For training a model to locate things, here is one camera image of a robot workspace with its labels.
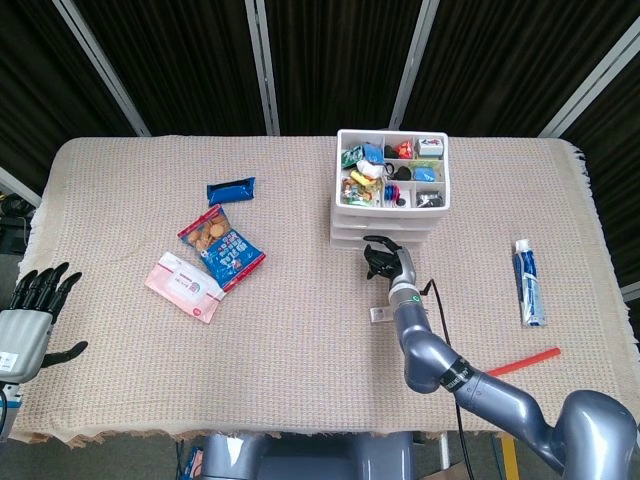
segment candy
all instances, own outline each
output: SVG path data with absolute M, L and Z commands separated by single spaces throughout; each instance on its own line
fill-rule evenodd
M 342 168 L 351 168 L 364 158 L 362 145 L 356 145 L 346 152 L 342 152 Z
M 411 144 L 411 140 L 402 142 L 395 148 L 395 150 L 398 154 L 398 158 L 413 158 L 413 145 Z
M 413 178 L 418 182 L 435 182 L 436 172 L 431 167 L 416 167 L 413 171 Z
M 384 153 L 382 152 L 382 148 L 372 145 L 371 143 L 365 143 L 364 159 L 372 165 L 384 165 Z

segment storage box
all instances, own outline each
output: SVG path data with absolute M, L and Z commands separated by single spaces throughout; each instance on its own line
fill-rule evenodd
M 441 150 L 431 149 L 428 158 L 418 155 L 420 140 L 438 140 Z M 409 167 L 415 173 L 416 167 L 429 168 L 429 174 L 435 176 L 435 182 L 415 180 L 399 181 L 384 177 L 384 186 L 395 185 L 408 197 L 409 207 L 392 206 L 393 202 L 384 200 L 384 186 L 379 198 L 374 198 L 375 206 L 349 205 L 343 201 L 342 182 L 350 176 L 348 169 L 342 169 L 342 153 L 358 145 L 370 143 L 381 147 L 393 148 L 403 142 L 411 142 L 412 159 L 391 159 L 385 162 L 397 171 L 401 166 Z M 336 151 L 335 189 L 331 202 L 331 245 L 337 248 L 364 248 L 365 235 L 384 235 L 399 244 L 419 246 L 440 219 L 446 215 L 451 205 L 451 184 L 449 180 L 449 142 L 444 133 L 438 132 L 402 132 L 383 130 L 340 130 Z M 417 196 L 420 192 L 437 192 L 442 198 L 442 206 L 419 208 Z

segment small white label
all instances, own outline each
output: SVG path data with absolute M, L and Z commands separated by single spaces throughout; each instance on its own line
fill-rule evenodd
M 17 361 L 17 353 L 0 352 L 0 371 L 10 372 Z
M 180 270 L 171 275 L 167 282 L 167 289 L 179 298 L 198 303 L 207 293 L 206 279 L 197 278 L 194 272 L 188 274 Z

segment snack bag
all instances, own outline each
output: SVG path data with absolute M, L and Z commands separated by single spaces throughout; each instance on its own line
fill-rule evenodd
M 178 236 L 202 257 L 213 278 L 228 292 L 265 259 L 265 254 L 231 228 L 220 205 L 214 205 Z
M 242 202 L 253 198 L 253 184 L 255 177 L 236 180 L 235 182 L 218 183 L 217 185 L 207 185 L 207 198 L 209 206 L 216 203 Z
M 211 322 L 226 295 L 213 278 L 169 252 L 158 260 L 144 284 L 204 323 Z

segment floor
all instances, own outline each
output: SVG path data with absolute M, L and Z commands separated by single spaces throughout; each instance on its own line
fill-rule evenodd
M 20 257 L 0 255 L 0 308 L 4 308 L 11 296 L 18 275 Z M 496 456 L 490 434 L 467 434 L 469 457 L 477 480 L 499 479 Z M 203 445 L 203 438 L 191 442 Z M 462 460 L 457 433 L 449 435 L 452 463 Z M 416 446 L 416 466 L 420 476 L 439 470 L 438 444 L 428 440 Z M 524 445 L 516 444 L 521 480 L 546 480 L 559 478 L 542 460 Z M 632 478 L 640 480 L 640 456 L 633 458 Z M 0 480 L 16 479 L 173 479 L 175 475 L 175 443 L 168 436 L 154 435 L 147 438 L 117 435 L 102 444 L 89 444 L 85 448 L 70 449 L 52 440 L 47 443 L 27 445 L 9 441 L 0 451 Z

